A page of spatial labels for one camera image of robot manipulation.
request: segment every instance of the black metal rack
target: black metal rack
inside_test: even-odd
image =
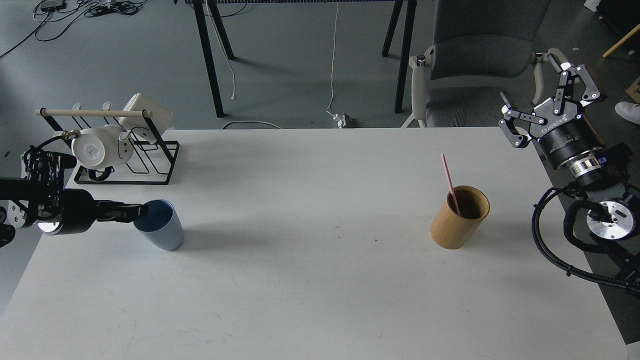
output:
[[[78,130],[86,129],[91,127],[89,123],[84,119],[84,117],[102,117],[106,125],[110,125],[108,118],[113,118],[113,122],[118,124],[118,120],[116,116],[139,116],[145,119],[147,123],[148,129],[153,134],[156,139],[155,143],[150,143],[148,141],[139,140],[135,133],[131,133],[131,136],[127,139],[132,145],[134,152],[136,154],[137,163],[130,163],[129,160],[123,166],[118,166],[117,168],[107,168],[104,171],[111,171],[109,177],[113,177],[116,173],[128,173],[127,179],[110,179],[103,181],[95,181],[89,177],[89,170],[84,166],[80,165],[78,171],[76,172],[76,176],[74,177],[74,181],[77,184],[130,184],[130,185],[167,185],[171,180],[171,176],[173,174],[173,170],[175,168],[175,161],[178,156],[178,150],[180,149],[180,143],[178,141],[165,141],[162,139],[156,125],[152,121],[152,113],[149,115],[147,110],[142,111],[109,111],[109,110],[99,110],[99,111],[86,111],[86,110],[47,110],[45,108],[37,111],[40,116],[42,116],[47,123],[51,126],[55,131],[63,131],[64,129],[60,126],[58,121],[54,119],[53,115],[62,115],[69,116],[75,122]],[[65,141],[69,149],[71,149],[71,140]],[[162,153],[162,157],[154,156],[158,152]],[[156,163],[157,161],[166,161],[164,164]],[[167,167],[168,170],[160,170],[161,167]],[[145,176],[156,176],[157,180],[142,180]]]

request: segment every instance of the bamboo cup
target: bamboo cup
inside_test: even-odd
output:
[[[489,215],[489,200],[478,189],[461,185],[453,188],[460,207],[456,213],[453,197],[447,192],[440,211],[431,223],[431,238],[445,249],[458,249],[467,242],[480,223]]]

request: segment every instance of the black table leg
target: black table leg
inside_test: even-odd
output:
[[[216,1],[209,1],[207,4],[209,4],[209,11],[211,12],[213,23],[215,23],[216,28],[218,29],[218,34],[220,34],[220,40],[222,41],[222,46],[225,48],[225,54],[227,54],[227,58],[229,60],[233,60],[236,57],[234,56],[233,50],[231,50],[231,44],[229,43],[229,37],[227,37],[225,25],[222,23],[220,11],[218,11],[218,3]]]
[[[402,10],[402,3],[404,0],[396,0],[394,4],[394,11],[391,13],[391,19],[389,20],[389,28],[387,29],[387,37],[385,37],[385,45],[382,47],[382,57],[389,56],[389,48],[391,47],[391,41],[394,38],[396,32],[396,25],[398,18],[400,18],[400,10]]]
[[[213,96],[213,104],[216,107],[216,116],[224,117],[225,112],[222,110],[222,100],[220,99],[220,88],[218,87],[218,77],[216,75],[216,66],[213,64],[213,55],[211,54],[211,43],[209,42],[209,33],[207,31],[207,22],[204,19],[204,11],[202,3],[193,3],[193,9],[196,14],[196,23],[198,24],[198,32],[200,34],[200,43],[202,44],[202,54],[204,55],[204,63],[207,67],[209,75],[209,86],[211,86],[211,95]]]
[[[408,0],[406,19],[404,21],[404,37],[402,40],[402,55],[400,57],[400,71],[398,72],[398,85],[396,89],[396,114],[402,112],[404,98],[404,85],[406,84],[406,71],[409,66],[409,52],[411,51],[411,37],[413,35],[413,20],[415,19],[415,7],[417,0]]]

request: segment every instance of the shoe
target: shoe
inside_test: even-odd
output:
[[[622,101],[614,109],[623,119],[640,125],[640,104]]]

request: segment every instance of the blue cup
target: blue cup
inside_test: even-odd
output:
[[[182,245],[182,224],[171,202],[152,200],[145,204],[147,215],[137,218],[133,225],[144,237],[160,249],[173,251]]]

